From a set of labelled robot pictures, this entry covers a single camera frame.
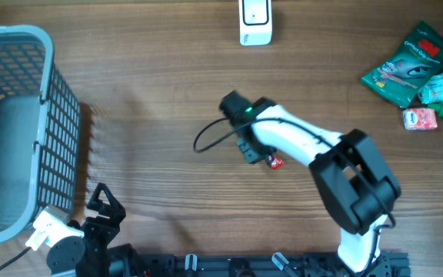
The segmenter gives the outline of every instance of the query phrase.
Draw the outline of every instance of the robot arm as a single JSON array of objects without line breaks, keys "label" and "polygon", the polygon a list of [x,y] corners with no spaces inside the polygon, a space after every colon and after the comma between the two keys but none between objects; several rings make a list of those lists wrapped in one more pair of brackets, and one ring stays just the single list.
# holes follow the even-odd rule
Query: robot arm
[{"label": "robot arm", "polygon": [[[359,130],[343,135],[313,126],[266,98],[250,103],[232,92],[220,109],[234,128],[254,122],[238,134],[260,159],[280,149],[309,167],[325,208],[341,227],[339,257],[352,271],[364,270],[378,244],[374,232],[401,194],[373,141]],[[349,163],[361,169],[361,178],[345,175]]]}]

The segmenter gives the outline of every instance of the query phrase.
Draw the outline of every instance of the basket bottom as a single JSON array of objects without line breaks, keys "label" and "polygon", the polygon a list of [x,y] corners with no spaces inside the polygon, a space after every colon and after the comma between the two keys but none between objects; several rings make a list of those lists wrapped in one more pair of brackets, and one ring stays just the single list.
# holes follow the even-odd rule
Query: basket bottom
[{"label": "basket bottom", "polygon": [[27,204],[39,109],[38,96],[0,102],[0,231],[13,225]]}]

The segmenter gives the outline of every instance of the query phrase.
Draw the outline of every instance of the green bottle cap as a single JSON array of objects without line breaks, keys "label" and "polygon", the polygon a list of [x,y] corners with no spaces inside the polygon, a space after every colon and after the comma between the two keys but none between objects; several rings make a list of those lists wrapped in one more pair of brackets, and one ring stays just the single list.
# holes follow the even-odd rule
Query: green bottle cap
[{"label": "green bottle cap", "polygon": [[428,104],[428,108],[433,108],[438,116],[443,116],[443,102],[438,104]]}]

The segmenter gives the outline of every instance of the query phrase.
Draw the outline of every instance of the white rectangular object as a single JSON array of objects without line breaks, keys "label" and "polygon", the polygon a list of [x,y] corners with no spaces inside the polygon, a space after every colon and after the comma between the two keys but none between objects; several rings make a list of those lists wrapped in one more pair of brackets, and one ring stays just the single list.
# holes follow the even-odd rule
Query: white rectangular object
[{"label": "white rectangular object", "polygon": [[273,21],[271,0],[238,0],[240,44],[267,45],[271,41]]}]

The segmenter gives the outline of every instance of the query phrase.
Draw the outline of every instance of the cable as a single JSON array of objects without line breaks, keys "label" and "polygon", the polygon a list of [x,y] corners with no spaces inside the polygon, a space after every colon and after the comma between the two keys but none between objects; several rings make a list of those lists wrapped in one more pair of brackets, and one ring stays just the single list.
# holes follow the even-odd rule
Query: cable
[{"label": "cable", "polygon": [[13,262],[15,262],[16,260],[20,259],[20,258],[21,258],[23,255],[25,255],[25,254],[28,252],[28,250],[30,250],[30,249],[32,249],[32,247],[27,247],[26,249],[23,249],[23,251],[22,251],[20,254],[16,255],[13,259],[11,259],[11,260],[5,262],[4,264],[2,264],[2,265],[0,266],[0,271],[3,270],[3,269],[5,269],[5,267],[7,267],[8,265],[11,265],[11,264],[12,264]]},{"label": "cable", "polygon": [[368,180],[363,176],[363,174],[360,172],[360,170],[357,169],[357,167],[355,166],[355,164],[353,162],[350,161],[350,159],[348,159],[341,151],[339,151],[338,149],[336,149],[330,142],[328,142],[325,138],[322,138],[320,135],[317,135],[316,133],[314,133],[313,131],[307,129],[306,127],[299,125],[295,122],[289,121],[287,119],[284,118],[260,118],[260,119],[256,119],[253,120],[251,122],[247,122],[244,123],[242,125],[237,126],[237,128],[233,129],[232,131],[228,132],[226,135],[223,135],[221,138],[217,139],[216,141],[214,141],[213,143],[209,144],[208,146],[205,146],[202,149],[197,149],[196,148],[196,144],[198,143],[199,137],[201,137],[201,135],[208,130],[209,128],[211,128],[213,125],[222,122],[224,120],[228,120],[228,118],[220,118],[217,119],[215,121],[213,121],[212,123],[206,125],[206,127],[204,127],[199,133],[198,135],[196,135],[196,138],[194,140],[194,143],[192,145],[192,149],[194,150],[194,152],[196,153],[201,153],[204,152],[208,149],[210,149],[211,147],[217,145],[220,142],[223,142],[224,140],[226,140],[228,137],[230,137],[231,135],[234,135],[236,132],[249,127],[252,124],[258,123],[258,122],[266,122],[266,121],[277,121],[277,122],[283,122],[283,123],[287,123],[289,125],[293,125],[294,127],[297,127],[305,132],[307,132],[310,135],[313,135],[316,139],[318,139],[320,142],[326,144],[331,150],[335,151],[336,154],[338,154],[339,158],[342,159],[346,164],[348,164],[348,166],[351,168],[351,170],[353,170],[353,172],[355,172],[355,174],[358,176],[358,178],[365,184],[365,186],[367,187],[368,192],[370,192],[370,194],[375,198],[375,200],[377,201],[377,203],[379,203],[379,205],[381,206],[382,210],[388,215],[389,220],[391,221],[391,224],[381,224],[377,227],[375,227],[374,229],[374,237],[372,238],[372,249],[370,252],[370,256],[368,258],[368,261],[364,267],[364,269],[361,272],[358,272],[358,276],[362,277],[365,276],[368,272],[368,270],[370,269],[371,265],[372,265],[372,261],[374,260],[375,257],[375,250],[378,247],[378,237],[381,234],[381,229],[393,229],[396,226],[396,220],[395,217],[391,214],[391,211],[389,211],[388,207],[385,205],[385,203],[383,203],[383,201],[377,196],[377,194],[375,193],[374,189],[371,187],[370,183],[368,182]]}]

